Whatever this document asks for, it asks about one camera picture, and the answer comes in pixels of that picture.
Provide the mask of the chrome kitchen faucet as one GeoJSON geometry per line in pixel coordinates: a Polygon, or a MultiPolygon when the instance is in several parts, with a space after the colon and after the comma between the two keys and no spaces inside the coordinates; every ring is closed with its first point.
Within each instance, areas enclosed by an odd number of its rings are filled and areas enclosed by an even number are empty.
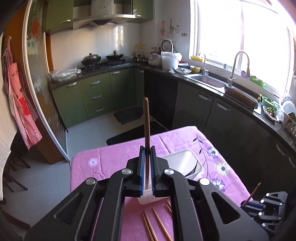
{"type": "Polygon", "coordinates": [[[235,72],[235,70],[238,70],[237,60],[238,60],[238,58],[239,58],[240,55],[245,55],[247,57],[247,69],[246,69],[245,76],[247,78],[250,78],[250,76],[251,76],[251,74],[250,74],[250,58],[249,58],[248,54],[245,51],[240,50],[235,55],[234,63],[233,63],[233,68],[232,68],[232,71],[231,71],[231,75],[230,75],[230,77],[227,80],[227,84],[228,84],[229,87],[232,87],[232,85],[233,85],[233,83],[235,81],[234,72],[235,72]]]}

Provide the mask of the purple floral tablecloth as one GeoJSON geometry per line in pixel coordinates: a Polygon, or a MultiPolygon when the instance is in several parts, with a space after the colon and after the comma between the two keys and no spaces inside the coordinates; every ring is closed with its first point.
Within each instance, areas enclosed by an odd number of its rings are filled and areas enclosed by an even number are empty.
{"type": "MultiPolygon", "coordinates": [[[[129,159],[138,157],[144,139],[124,142],[103,148],[78,153],[72,161],[70,190],[74,191],[87,178],[97,180],[109,178],[125,168],[129,159]]],[[[208,178],[235,204],[249,196],[247,188],[238,175],[218,152],[214,145],[195,126],[186,126],[151,136],[159,157],[181,151],[192,150],[202,164],[202,170],[194,178],[208,178]]],[[[170,237],[174,236],[171,214],[166,206],[168,199],[141,205],[136,198],[126,198],[122,221],[121,240],[149,240],[143,212],[147,213],[158,240],[166,240],[156,217],[158,216],[170,237]]]]}

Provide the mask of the white plastic utensil holder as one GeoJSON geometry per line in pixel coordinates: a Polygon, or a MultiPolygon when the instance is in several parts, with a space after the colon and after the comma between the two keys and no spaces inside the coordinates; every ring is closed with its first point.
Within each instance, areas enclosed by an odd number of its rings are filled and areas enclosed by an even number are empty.
{"type": "MultiPolygon", "coordinates": [[[[180,172],[185,178],[190,180],[193,180],[202,171],[201,162],[191,149],[183,149],[162,156],[162,158],[168,161],[168,165],[171,169],[180,172]]],[[[138,202],[141,205],[146,205],[162,199],[165,199],[165,197],[155,197],[152,194],[152,188],[150,185],[149,189],[144,190],[143,196],[138,198],[138,202]]]]}

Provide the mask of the plate of vegetables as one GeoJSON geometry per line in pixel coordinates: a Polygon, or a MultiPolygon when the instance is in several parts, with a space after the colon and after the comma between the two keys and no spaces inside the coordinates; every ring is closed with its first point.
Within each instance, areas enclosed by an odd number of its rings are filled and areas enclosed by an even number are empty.
{"type": "Polygon", "coordinates": [[[277,121],[279,122],[280,121],[280,118],[278,116],[278,113],[275,109],[271,108],[271,107],[266,107],[266,106],[263,106],[263,112],[264,114],[272,121],[277,121]]]}

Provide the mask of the dark floor mat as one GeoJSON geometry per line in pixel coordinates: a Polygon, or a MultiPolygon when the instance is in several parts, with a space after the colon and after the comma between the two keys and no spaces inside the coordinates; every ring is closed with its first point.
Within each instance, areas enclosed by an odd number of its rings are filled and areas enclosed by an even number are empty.
{"type": "Polygon", "coordinates": [[[143,115],[143,109],[139,106],[134,106],[131,108],[126,108],[123,110],[120,110],[114,114],[114,117],[117,119],[117,121],[121,125],[125,125],[129,122],[138,120],[143,115]]]}

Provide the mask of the green lower cabinets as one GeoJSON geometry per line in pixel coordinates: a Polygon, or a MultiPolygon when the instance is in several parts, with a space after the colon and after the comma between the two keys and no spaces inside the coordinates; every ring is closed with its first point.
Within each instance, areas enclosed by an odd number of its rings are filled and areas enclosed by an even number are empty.
{"type": "Polygon", "coordinates": [[[52,87],[55,104],[66,128],[98,116],[141,106],[144,70],[112,68],[90,77],[80,77],[52,87]]]}

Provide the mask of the green cabinets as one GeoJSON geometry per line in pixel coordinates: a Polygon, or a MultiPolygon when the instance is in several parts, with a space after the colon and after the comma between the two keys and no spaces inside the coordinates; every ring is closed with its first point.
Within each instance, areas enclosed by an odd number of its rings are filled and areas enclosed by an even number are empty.
{"type": "Polygon", "coordinates": [[[66,128],[98,116],[141,106],[144,70],[112,68],[90,77],[80,77],[52,87],[55,104],[66,128]]]}
{"type": "MultiPolygon", "coordinates": [[[[153,19],[153,1],[132,1],[132,13],[136,19],[128,23],[143,23],[153,19]]],[[[46,12],[45,32],[52,35],[73,29],[73,9],[91,1],[49,1],[46,12]]]]}

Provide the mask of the white hanging cloth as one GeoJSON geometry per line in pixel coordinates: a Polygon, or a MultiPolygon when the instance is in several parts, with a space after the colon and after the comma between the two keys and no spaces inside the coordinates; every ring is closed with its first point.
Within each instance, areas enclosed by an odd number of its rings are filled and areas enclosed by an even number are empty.
{"type": "Polygon", "coordinates": [[[1,105],[0,105],[0,165],[1,165],[1,201],[3,200],[3,172],[6,161],[11,153],[11,144],[17,132],[16,125],[12,119],[8,100],[3,89],[4,80],[1,72],[1,105]]]}

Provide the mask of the red checkered apron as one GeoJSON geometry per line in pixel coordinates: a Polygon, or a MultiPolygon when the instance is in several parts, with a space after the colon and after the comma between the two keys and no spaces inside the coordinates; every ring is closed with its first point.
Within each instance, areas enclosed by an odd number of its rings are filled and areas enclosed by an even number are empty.
{"type": "Polygon", "coordinates": [[[16,125],[27,149],[37,144],[42,135],[36,126],[37,111],[29,101],[23,87],[22,73],[13,61],[11,51],[11,37],[8,38],[2,57],[2,72],[4,78],[4,91],[8,96],[9,107],[16,125]]]}

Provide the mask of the clear plastic bag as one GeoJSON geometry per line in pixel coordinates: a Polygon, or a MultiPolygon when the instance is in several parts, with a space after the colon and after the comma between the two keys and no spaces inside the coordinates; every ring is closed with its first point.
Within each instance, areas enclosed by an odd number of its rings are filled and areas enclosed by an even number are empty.
{"type": "Polygon", "coordinates": [[[53,70],[49,73],[49,76],[53,82],[60,83],[77,77],[81,72],[81,69],[75,67],[72,69],[53,70]]]}

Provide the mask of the small chrome faucet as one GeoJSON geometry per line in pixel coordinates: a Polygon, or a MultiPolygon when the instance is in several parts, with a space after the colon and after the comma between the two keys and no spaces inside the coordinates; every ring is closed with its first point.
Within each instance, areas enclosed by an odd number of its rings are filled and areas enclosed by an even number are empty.
{"type": "Polygon", "coordinates": [[[208,69],[206,68],[206,55],[204,53],[199,53],[198,56],[202,56],[203,55],[203,67],[202,67],[202,75],[203,76],[208,76],[209,72],[208,69]]]}

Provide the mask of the black lidded wok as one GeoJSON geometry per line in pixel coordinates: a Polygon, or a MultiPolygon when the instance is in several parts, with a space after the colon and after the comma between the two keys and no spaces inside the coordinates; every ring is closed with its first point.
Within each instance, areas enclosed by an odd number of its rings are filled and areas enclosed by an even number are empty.
{"type": "Polygon", "coordinates": [[[89,53],[88,56],[84,57],[81,61],[82,65],[89,66],[99,63],[101,60],[101,57],[97,54],[89,53]]]}

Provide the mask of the white rice cooker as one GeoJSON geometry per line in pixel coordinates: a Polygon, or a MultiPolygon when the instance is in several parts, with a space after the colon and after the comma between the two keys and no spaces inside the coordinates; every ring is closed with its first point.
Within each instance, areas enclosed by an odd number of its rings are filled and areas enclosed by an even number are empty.
{"type": "Polygon", "coordinates": [[[162,66],[162,56],[157,53],[151,53],[148,64],[156,67],[162,66]]]}

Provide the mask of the steel range hood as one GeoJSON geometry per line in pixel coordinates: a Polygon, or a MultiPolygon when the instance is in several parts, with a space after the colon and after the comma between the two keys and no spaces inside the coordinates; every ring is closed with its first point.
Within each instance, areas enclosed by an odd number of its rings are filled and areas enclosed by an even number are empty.
{"type": "Polygon", "coordinates": [[[103,27],[122,25],[136,19],[132,13],[132,1],[91,1],[73,9],[73,29],[85,26],[103,27]]]}

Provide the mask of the green upper cabinets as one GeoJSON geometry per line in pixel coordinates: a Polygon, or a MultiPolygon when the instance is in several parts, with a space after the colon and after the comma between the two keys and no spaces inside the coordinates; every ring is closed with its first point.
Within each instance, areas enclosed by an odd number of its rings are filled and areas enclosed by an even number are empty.
{"type": "MultiPolygon", "coordinates": [[[[128,23],[143,23],[153,19],[153,1],[132,1],[132,13],[136,19],[128,23]]],[[[46,12],[45,32],[52,35],[73,29],[73,9],[91,1],[49,1],[46,12]]]]}

